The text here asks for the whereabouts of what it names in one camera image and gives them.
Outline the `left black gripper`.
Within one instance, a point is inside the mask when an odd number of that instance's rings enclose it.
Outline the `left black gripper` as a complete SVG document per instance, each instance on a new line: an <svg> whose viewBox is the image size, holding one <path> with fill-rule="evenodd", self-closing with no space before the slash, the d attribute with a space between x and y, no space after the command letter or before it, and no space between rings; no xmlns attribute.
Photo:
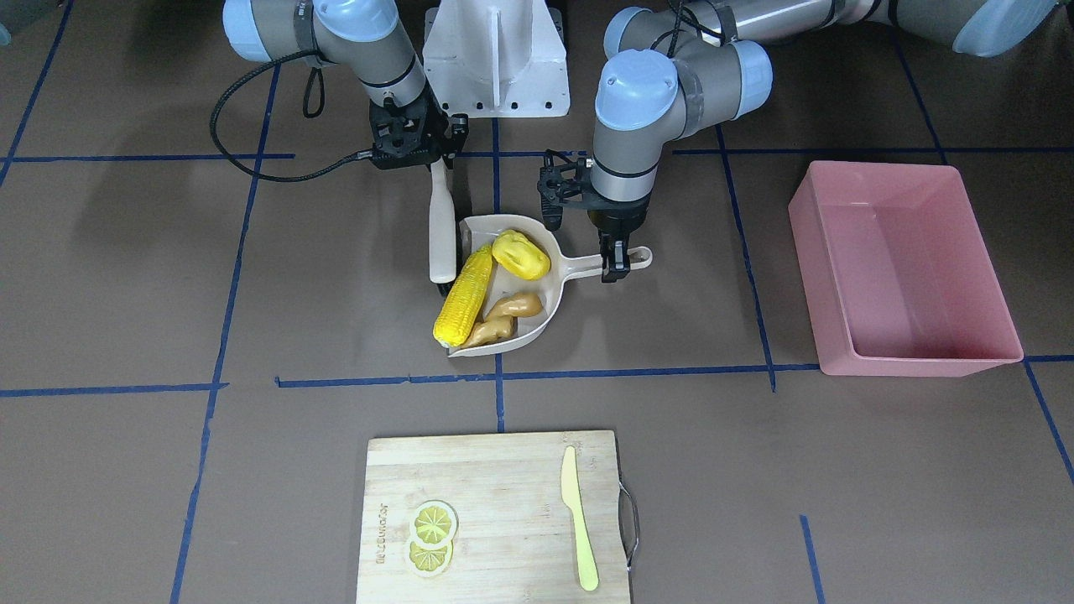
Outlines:
<svg viewBox="0 0 1074 604"><path fill-rule="evenodd" d="M601 281L612 284L629 276L629 236L644 224L651 191L644 195L628 192L624 200L605 196L592 183L598 168L595 159L572 160L560 150L546 149L537 191L540 193L541 221L548 231L560 229L564 208L587 211L587 218L597 229L601 244Z"/></svg>

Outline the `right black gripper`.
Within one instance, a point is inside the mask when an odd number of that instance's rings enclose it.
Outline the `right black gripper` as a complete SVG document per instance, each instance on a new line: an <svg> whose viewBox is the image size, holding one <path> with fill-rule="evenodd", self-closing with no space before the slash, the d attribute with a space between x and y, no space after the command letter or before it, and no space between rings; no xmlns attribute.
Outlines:
<svg viewBox="0 0 1074 604"><path fill-rule="evenodd" d="M371 102L373 135L371 161L379 169L431 166L441 160L453 167L469 134L469 116L448 114L432 91L400 106L392 98L383 106Z"/></svg>

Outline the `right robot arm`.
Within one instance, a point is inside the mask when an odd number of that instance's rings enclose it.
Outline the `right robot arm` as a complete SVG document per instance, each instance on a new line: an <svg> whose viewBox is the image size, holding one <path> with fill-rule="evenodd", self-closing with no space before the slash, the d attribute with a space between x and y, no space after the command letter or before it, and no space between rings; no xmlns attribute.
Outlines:
<svg viewBox="0 0 1074 604"><path fill-rule="evenodd" d="M227 1L227 41L257 68L235 81L211 112L211 141L230 162L217 123L227 100L253 77L300 60L307 88L322 88L329 64L352 69L369 96L371 149L346 154L336 167L367 160L379 169L425 166L445 175L468 135L467 114L450 115L426 77L393 1Z"/></svg>

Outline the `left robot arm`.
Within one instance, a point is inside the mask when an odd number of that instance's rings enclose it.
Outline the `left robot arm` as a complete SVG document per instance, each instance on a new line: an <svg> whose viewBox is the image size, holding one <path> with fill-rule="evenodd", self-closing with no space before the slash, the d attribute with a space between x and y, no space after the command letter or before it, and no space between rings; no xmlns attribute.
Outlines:
<svg viewBox="0 0 1074 604"><path fill-rule="evenodd" d="M586 156L545 150L537 191L545 229L566 208L587 212L599 253L586 275L625 279L629 238L644 224L668 142L748 115L767 102L774 67L766 45L834 24L872 21L959 54L1010 51L1047 19L1055 1L679 1L625 8L603 34L606 64Z"/></svg>

